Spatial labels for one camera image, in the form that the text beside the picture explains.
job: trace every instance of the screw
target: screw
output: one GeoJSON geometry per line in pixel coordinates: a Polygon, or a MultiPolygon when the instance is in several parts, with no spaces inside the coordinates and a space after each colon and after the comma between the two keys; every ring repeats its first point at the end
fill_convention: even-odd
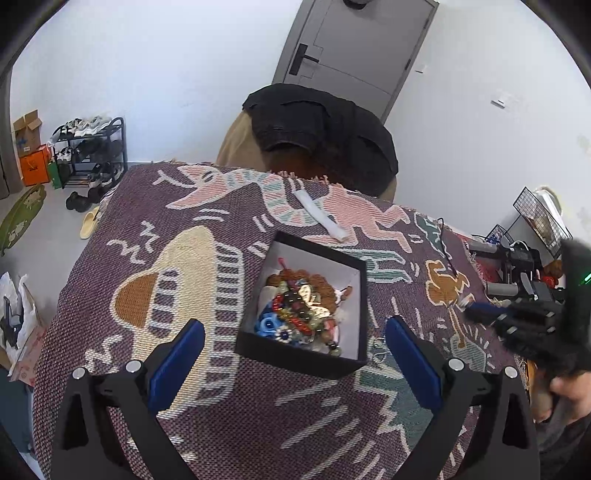
{"type": "Polygon", "coordinates": [[[142,368],[142,362],[140,362],[139,360],[132,360],[131,362],[127,362],[127,364],[125,365],[125,369],[130,374],[136,373],[137,371],[139,371],[140,368],[142,368]]]}
{"type": "Polygon", "coordinates": [[[72,376],[77,380],[84,377],[85,374],[86,374],[86,370],[84,370],[82,367],[78,367],[72,372],[72,376]]]}
{"type": "Polygon", "coordinates": [[[459,372],[460,370],[464,370],[464,362],[459,358],[450,358],[447,364],[453,371],[459,372]]]}
{"type": "Polygon", "coordinates": [[[505,367],[505,375],[509,378],[517,378],[517,370],[514,367],[505,367]]]}

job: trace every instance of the pink dinosaur pattern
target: pink dinosaur pattern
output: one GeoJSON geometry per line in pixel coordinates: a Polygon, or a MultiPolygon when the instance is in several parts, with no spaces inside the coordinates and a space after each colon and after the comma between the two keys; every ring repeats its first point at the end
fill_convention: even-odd
{"type": "MultiPolygon", "coordinates": [[[[318,222],[304,209],[295,209],[287,201],[284,179],[272,173],[262,173],[239,168],[226,173],[211,165],[186,165],[179,167],[191,183],[182,183],[164,174],[154,182],[158,185],[168,181],[176,186],[192,189],[188,195],[169,203],[166,207],[175,210],[199,207],[215,202],[228,193],[255,183],[261,189],[263,201],[269,214],[278,222],[290,226],[313,226],[318,222]]],[[[402,232],[382,230],[379,225],[391,228],[397,222],[410,223],[407,213],[398,205],[390,206],[382,212],[377,206],[361,196],[351,194],[341,185],[329,185],[327,195],[316,199],[315,204],[331,216],[343,228],[348,237],[338,242],[330,235],[308,235],[307,240],[328,246],[353,247],[359,243],[354,227],[371,240],[397,241],[406,253],[412,249],[402,232]]]]}

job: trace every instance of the gray door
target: gray door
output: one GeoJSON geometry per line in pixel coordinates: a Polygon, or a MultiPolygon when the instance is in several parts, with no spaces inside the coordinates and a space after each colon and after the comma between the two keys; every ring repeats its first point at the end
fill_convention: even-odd
{"type": "Polygon", "coordinates": [[[295,83],[346,98],[384,122],[418,53],[437,3],[304,0],[274,83],[295,83]]]}

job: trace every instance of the white wall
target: white wall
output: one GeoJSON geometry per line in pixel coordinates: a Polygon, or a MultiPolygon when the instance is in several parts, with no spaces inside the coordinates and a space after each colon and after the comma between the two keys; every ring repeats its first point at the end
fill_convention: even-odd
{"type": "MultiPolygon", "coordinates": [[[[42,136],[75,116],[127,120],[130,161],[207,161],[248,93],[271,82],[300,0],[70,0],[12,75],[13,119],[42,136]]],[[[591,241],[591,91],[519,0],[441,0],[386,126],[397,202],[486,234],[524,186],[550,185],[591,241]],[[513,96],[506,110],[491,105],[513,96]]]]}
{"type": "Polygon", "coordinates": [[[550,28],[519,0],[441,0],[419,64],[386,122],[397,203],[486,235],[547,184],[591,241],[591,90],[550,28]],[[491,105],[497,91],[515,103],[491,105]]]}
{"type": "Polygon", "coordinates": [[[129,161],[213,161],[300,3],[70,0],[18,58],[11,117],[39,109],[46,140],[77,116],[123,116],[129,161]]]}

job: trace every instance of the black box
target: black box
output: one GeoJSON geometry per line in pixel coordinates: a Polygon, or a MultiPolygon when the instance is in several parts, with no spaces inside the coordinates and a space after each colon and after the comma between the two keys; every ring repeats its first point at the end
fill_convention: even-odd
{"type": "Polygon", "coordinates": [[[367,363],[368,302],[365,262],[339,251],[309,242],[285,232],[277,232],[252,291],[240,329],[235,352],[239,355],[315,377],[335,380],[356,371],[367,363]],[[335,288],[353,287],[351,295],[339,309],[344,315],[339,325],[341,356],[277,342],[259,336],[254,327],[258,320],[258,299],[267,277],[281,269],[282,257],[287,268],[304,269],[311,275],[320,274],[335,288]]]}

